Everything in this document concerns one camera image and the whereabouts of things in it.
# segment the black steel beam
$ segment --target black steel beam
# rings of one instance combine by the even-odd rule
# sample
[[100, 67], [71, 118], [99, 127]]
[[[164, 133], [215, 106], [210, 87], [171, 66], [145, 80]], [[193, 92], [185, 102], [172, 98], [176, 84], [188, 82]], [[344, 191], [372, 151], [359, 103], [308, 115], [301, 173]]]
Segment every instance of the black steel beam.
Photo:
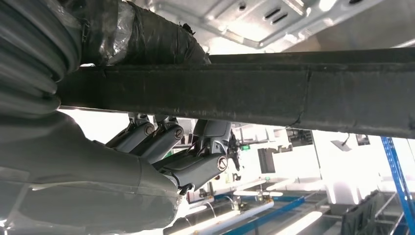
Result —
[[382, 63], [82, 68], [58, 95], [73, 107], [415, 138], [415, 63], [383, 53]]
[[215, 64], [233, 63], [286, 63], [286, 64], [368, 64], [368, 63], [410, 63], [415, 62], [415, 48], [394, 48], [374, 50], [341, 50], [283, 52], [263, 54], [211, 55]]

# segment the green sign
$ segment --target green sign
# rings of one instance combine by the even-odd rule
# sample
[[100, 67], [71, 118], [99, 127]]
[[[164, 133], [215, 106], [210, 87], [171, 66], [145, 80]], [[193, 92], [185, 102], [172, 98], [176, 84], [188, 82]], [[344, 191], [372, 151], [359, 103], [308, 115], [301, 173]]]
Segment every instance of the green sign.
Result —
[[241, 146], [241, 150], [242, 151], [250, 150], [250, 149], [251, 149], [251, 147], [249, 145], [243, 145], [243, 146]]

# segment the blue metal rack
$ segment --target blue metal rack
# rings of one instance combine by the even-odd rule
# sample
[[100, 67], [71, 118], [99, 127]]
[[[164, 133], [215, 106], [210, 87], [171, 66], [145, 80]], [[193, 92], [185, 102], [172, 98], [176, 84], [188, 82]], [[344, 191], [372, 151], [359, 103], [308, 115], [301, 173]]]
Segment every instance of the blue metal rack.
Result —
[[412, 235], [415, 235], [415, 205], [412, 202], [411, 193], [406, 185], [405, 177], [399, 163], [393, 140], [390, 137], [381, 137], [381, 139], [383, 147], [385, 148], [386, 157], [388, 158], [389, 166], [391, 167], [393, 181], [395, 182], [396, 191], [399, 195], [399, 200], [405, 214], [408, 229]]

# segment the ceiling light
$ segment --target ceiling light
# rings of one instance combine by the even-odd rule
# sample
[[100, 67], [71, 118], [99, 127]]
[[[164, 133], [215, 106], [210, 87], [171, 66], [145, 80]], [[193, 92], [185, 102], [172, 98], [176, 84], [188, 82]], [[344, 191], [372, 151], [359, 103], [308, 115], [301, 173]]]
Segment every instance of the ceiling light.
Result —
[[329, 11], [337, 0], [320, 0], [319, 8], [321, 11]]
[[247, 189], [247, 188], [252, 188], [254, 186], [261, 185], [265, 182], [267, 182], [267, 181], [266, 180], [260, 180], [260, 181], [252, 182], [252, 183], [249, 183], [249, 184], [239, 186], [239, 187], [236, 188], [236, 190], [244, 190], [244, 189]]
[[323, 213], [320, 211], [313, 211], [275, 235], [296, 235], [318, 220], [322, 215]]
[[288, 179], [288, 180], [284, 180], [284, 181], [278, 182], [278, 183], [276, 183], [274, 185], [269, 186], [267, 188], [267, 191], [272, 191], [274, 189], [278, 189], [278, 188], [285, 187], [285, 186], [287, 186], [289, 184], [294, 183], [295, 181], [296, 181], [295, 179]]
[[194, 226], [191, 226], [191, 227], [182, 229], [180, 231], [177, 231], [175, 233], [172, 233], [171, 235], [195, 234], [195, 233], [197, 233], [198, 230], [205, 229], [205, 228], [210, 227], [210, 226], [212, 226], [212, 225], [214, 225], [216, 223], [220, 223], [222, 221], [228, 220], [228, 219], [230, 219], [230, 218], [232, 218], [234, 216], [237, 216], [239, 214], [240, 214], [239, 211], [231, 211], [231, 212], [222, 214], [222, 215], [220, 215], [220, 216], [218, 216], [216, 218], [212, 218], [212, 219], [206, 220], [206, 221], [204, 221], [202, 223], [198, 223], [198, 224], [196, 224]]
[[271, 197], [281, 197], [282, 195], [282, 192], [270, 192]]
[[258, 196], [257, 191], [235, 191], [233, 194], [236, 196]]

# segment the blue frame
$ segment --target blue frame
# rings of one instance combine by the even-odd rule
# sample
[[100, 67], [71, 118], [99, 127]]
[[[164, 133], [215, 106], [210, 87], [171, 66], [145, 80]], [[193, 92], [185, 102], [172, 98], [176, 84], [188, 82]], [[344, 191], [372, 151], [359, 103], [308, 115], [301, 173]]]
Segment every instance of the blue frame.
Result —
[[294, 208], [299, 207], [301, 204], [303, 204], [305, 202], [305, 198], [304, 197], [300, 197], [295, 199], [294, 201], [290, 202], [289, 204], [278, 208], [277, 210], [261, 217], [258, 219], [255, 219], [249, 223], [246, 223], [244, 225], [242, 225], [239, 228], [233, 229], [227, 233], [225, 233], [226, 235], [241, 235], [241, 234], [246, 234], [251, 230], [254, 230], [256, 227], [259, 227], [265, 223], [267, 223], [268, 221], [274, 219], [275, 217], [282, 215], [288, 211], [293, 210]]
[[405, 219], [408, 224], [409, 231], [415, 235], [415, 206], [412, 202], [411, 192], [405, 181], [401, 165], [399, 163], [398, 154], [391, 137], [381, 137], [383, 147], [385, 148], [386, 157], [388, 158], [389, 166], [391, 167], [392, 178], [395, 182], [396, 191], [401, 202]]

